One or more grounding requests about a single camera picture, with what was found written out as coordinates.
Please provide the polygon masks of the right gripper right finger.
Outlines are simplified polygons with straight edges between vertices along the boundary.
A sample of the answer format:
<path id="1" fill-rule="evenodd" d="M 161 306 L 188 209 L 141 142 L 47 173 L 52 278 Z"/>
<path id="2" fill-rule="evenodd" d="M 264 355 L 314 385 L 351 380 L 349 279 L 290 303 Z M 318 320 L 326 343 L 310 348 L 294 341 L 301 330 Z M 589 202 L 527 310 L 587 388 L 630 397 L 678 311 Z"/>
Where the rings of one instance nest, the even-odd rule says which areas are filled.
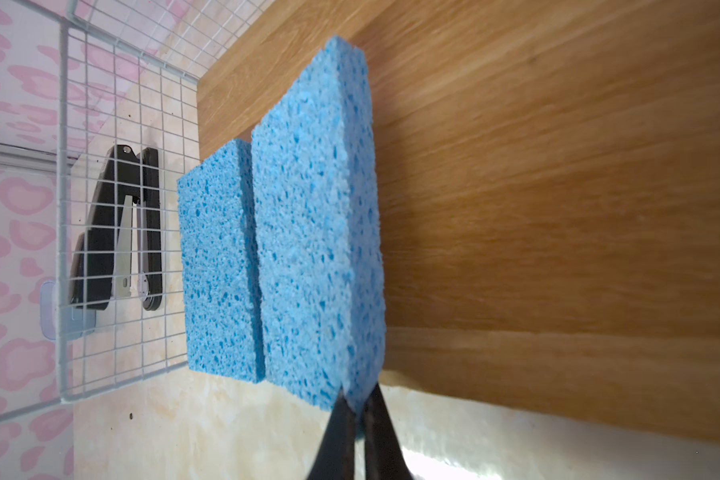
<path id="1" fill-rule="evenodd" d="M 379 384 L 366 400 L 361 416 L 365 433 L 368 480 L 412 480 Z"/>

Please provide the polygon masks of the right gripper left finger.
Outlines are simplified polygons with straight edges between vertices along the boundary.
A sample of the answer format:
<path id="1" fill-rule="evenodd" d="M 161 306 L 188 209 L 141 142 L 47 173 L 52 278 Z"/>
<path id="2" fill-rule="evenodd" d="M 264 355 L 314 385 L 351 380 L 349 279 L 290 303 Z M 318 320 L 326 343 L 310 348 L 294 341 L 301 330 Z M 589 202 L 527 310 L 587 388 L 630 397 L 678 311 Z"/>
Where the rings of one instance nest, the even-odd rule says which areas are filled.
<path id="1" fill-rule="evenodd" d="M 352 480 L 357 417 L 339 391 L 307 480 Z"/>

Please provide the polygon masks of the blue sponge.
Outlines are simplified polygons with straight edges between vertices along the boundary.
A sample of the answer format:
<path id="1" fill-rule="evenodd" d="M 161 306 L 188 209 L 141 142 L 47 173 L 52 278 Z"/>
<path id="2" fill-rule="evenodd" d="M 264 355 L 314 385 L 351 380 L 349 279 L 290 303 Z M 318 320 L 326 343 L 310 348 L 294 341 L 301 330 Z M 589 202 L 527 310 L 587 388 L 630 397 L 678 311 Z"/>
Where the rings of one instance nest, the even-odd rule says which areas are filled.
<path id="1" fill-rule="evenodd" d="M 267 379 L 360 411 L 385 355 L 368 65 L 331 38 L 252 134 Z"/>
<path id="2" fill-rule="evenodd" d="M 235 139 L 178 181 L 188 365 L 258 383 L 265 377 L 252 155 Z"/>

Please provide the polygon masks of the blue square timer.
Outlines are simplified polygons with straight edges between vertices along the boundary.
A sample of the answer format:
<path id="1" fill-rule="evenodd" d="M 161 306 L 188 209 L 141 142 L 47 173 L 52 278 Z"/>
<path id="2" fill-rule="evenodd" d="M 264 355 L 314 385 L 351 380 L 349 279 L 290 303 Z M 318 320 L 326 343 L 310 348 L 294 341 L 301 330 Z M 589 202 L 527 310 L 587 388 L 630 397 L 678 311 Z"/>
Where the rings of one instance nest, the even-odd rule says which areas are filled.
<path id="1" fill-rule="evenodd" d="M 57 340 L 57 326 L 64 329 L 64 340 L 76 340 L 92 334 L 96 328 L 96 311 L 83 308 L 64 309 L 58 312 L 57 288 L 54 281 L 47 280 L 40 284 L 40 330 L 49 341 Z"/>

